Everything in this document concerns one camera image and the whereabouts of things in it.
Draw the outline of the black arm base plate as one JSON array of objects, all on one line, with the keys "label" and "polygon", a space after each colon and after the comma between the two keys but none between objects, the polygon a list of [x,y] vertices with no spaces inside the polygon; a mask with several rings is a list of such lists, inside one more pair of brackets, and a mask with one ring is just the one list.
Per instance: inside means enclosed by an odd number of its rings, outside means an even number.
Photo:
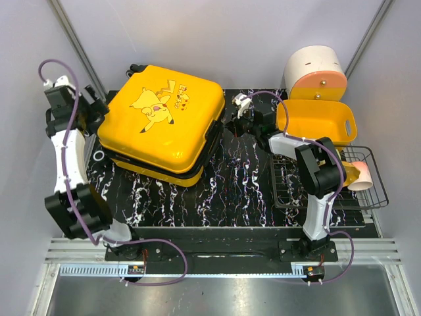
[{"label": "black arm base plate", "polygon": [[337,249],[330,237],[311,242],[301,227],[134,228],[131,242],[108,237],[108,260],[148,263],[181,259],[267,259],[281,262],[335,263]]}]

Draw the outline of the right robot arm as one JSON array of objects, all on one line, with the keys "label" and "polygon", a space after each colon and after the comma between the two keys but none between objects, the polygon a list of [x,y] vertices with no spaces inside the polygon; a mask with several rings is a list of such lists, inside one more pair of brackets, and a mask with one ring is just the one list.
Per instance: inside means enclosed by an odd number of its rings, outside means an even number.
[{"label": "right robot arm", "polygon": [[328,216],[336,195],[346,179],[341,158],[331,139],[317,140],[297,137],[280,131],[275,123],[275,114],[232,115],[225,127],[236,137],[249,134],[255,137],[259,147],[274,155],[283,155],[296,160],[299,180],[308,194],[307,213],[302,237],[295,249],[307,261],[321,255],[330,242]]}]

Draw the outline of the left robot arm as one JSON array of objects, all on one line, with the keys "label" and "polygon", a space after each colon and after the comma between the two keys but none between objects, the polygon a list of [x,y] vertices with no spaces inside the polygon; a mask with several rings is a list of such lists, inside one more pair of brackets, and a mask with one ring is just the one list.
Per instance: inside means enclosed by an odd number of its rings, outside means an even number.
[{"label": "left robot arm", "polygon": [[111,209],[89,183],[84,149],[87,137],[95,134],[108,109],[98,98],[89,103],[63,78],[48,84],[45,96],[46,133],[52,141],[57,164],[53,194],[45,207],[70,240],[89,239],[107,243],[108,252],[129,261],[142,256],[142,245],[132,228],[112,217]]}]

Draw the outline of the yellow Pikachu suitcase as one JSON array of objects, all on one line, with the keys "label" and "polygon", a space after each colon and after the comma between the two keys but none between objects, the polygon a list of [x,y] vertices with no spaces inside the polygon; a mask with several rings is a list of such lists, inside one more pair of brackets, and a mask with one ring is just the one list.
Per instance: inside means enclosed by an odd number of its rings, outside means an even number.
[{"label": "yellow Pikachu suitcase", "polygon": [[130,65],[97,130],[118,167],[195,185],[223,135],[225,98],[213,81],[155,65]]}]

